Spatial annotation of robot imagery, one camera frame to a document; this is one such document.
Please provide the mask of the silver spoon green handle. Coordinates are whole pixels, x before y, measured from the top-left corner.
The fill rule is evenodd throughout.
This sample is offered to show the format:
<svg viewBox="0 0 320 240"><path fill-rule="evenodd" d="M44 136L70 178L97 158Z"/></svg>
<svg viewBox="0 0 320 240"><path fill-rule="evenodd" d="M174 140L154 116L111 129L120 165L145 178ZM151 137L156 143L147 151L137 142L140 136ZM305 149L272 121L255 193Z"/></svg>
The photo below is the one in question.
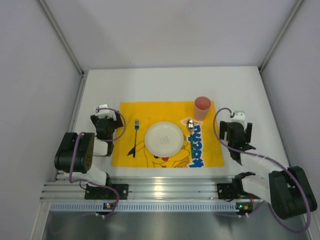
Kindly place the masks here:
<svg viewBox="0 0 320 240"><path fill-rule="evenodd" d="M189 131L190 135L190 149L193 152L193 131L195 129L195 123L192 119L189 119L186 123L186 128Z"/></svg>

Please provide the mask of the pink plastic cup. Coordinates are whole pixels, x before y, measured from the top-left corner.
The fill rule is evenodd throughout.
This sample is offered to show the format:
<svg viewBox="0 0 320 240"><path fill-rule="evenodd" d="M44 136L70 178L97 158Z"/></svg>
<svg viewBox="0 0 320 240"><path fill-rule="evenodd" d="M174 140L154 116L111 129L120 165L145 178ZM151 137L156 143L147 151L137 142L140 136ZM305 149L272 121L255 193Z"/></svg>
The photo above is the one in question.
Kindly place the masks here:
<svg viewBox="0 0 320 240"><path fill-rule="evenodd" d="M211 109L212 102L208 97L199 96L194 101L194 118L203 121Z"/></svg>

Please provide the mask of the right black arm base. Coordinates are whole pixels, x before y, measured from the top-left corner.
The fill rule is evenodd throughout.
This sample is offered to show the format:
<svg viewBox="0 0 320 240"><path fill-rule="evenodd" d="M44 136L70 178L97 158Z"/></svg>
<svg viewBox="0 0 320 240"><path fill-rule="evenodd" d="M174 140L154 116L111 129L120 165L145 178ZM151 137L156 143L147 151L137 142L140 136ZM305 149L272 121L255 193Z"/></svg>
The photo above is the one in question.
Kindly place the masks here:
<svg viewBox="0 0 320 240"><path fill-rule="evenodd" d="M219 200L231 202L242 198L232 183L218 183L216 187Z"/></svg>

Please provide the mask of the blue metallic fork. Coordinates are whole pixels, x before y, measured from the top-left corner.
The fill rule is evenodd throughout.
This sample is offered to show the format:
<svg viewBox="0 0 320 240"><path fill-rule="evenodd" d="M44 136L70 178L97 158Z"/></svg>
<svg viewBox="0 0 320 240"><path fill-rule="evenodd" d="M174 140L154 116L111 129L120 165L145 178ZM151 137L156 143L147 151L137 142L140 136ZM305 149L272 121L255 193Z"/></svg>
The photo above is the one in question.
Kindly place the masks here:
<svg viewBox="0 0 320 240"><path fill-rule="evenodd" d="M139 119L136 119L135 123L134 123L135 137L134 137L134 147L133 147L133 158L136 157L137 133L138 133L139 128L140 128L140 121L139 121Z"/></svg>

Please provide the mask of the cream round plate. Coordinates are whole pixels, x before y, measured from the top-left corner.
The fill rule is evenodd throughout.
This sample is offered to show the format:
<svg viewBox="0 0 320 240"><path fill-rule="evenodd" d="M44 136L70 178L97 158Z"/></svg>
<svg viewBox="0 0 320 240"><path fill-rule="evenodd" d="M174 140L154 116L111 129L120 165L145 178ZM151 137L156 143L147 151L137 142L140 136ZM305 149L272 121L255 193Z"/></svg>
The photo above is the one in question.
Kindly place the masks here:
<svg viewBox="0 0 320 240"><path fill-rule="evenodd" d="M164 158L177 154L184 144L184 134L174 123L161 121L153 124L145 133L144 143L154 156Z"/></svg>

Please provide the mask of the yellow pikachu placemat cloth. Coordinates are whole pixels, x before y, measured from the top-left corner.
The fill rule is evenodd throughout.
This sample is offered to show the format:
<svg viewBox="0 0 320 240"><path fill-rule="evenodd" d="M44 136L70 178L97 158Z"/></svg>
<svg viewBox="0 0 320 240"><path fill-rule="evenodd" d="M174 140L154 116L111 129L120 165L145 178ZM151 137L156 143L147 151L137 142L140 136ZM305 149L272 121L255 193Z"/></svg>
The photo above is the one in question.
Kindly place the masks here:
<svg viewBox="0 0 320 240"><path fill-rule="evenodd" d="M211 106L203 121L195 118L192 101L122 102L126 129L116 132L112 166L125 168L215 168L224 166L215 137L216 113Z"/></svg>

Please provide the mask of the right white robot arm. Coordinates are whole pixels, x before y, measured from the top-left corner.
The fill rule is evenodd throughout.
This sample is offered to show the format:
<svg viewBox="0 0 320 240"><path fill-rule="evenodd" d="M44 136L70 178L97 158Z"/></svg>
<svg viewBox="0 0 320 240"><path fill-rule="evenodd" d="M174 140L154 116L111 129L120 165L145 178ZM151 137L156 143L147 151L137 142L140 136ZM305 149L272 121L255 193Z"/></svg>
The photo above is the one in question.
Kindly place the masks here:
<svg viewBox="0 0 320 240"><path fill-rule="evenodd" d="M246 169L232 179L235 195L262 199L282 220L316 211L318 203L305 171L255 153L251 145L252 128L251 123L244 125L241 120L232 120L221 121L219 129L214 130L231 159Z"/></svg>

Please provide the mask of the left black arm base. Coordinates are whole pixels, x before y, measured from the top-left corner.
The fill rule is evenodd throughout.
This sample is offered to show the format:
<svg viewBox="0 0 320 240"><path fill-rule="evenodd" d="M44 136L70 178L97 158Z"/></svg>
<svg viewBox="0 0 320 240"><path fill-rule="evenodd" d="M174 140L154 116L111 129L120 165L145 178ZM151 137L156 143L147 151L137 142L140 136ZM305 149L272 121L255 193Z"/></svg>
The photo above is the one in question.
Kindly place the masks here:
<svg viewBox="0 0 320 240"><path fill-rule="evenodd" d="M112 184L111 187L117 191L120 200L128 199L128 184ZM90 185L86 186L84 195L85 200L115 200L116 197L116 194L109 189Z"/></svg>

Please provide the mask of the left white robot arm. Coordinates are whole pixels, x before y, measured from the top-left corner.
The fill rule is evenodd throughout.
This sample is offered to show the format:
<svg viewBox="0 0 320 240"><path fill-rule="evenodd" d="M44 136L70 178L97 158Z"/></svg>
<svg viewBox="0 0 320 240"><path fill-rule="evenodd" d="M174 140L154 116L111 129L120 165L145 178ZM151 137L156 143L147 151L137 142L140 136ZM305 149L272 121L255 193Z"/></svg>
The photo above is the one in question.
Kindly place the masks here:
<svg viewBox="0 0 320 240"><path fill-rule="evenodd" d="M90 119L96 133L65 133L56 152L54 166L58 171L67 174L70 173L70 169L73 169L73 176L80 173L82 174L80 177L82 180L86 179L94 184L111 187L112 182L108 173L93 165L95 139L107 144L104 156L109 157L114 150L113 134L116 129L124 125L118 113L115 114L115 117L111 115L105 117L91 115Z"/></svg>

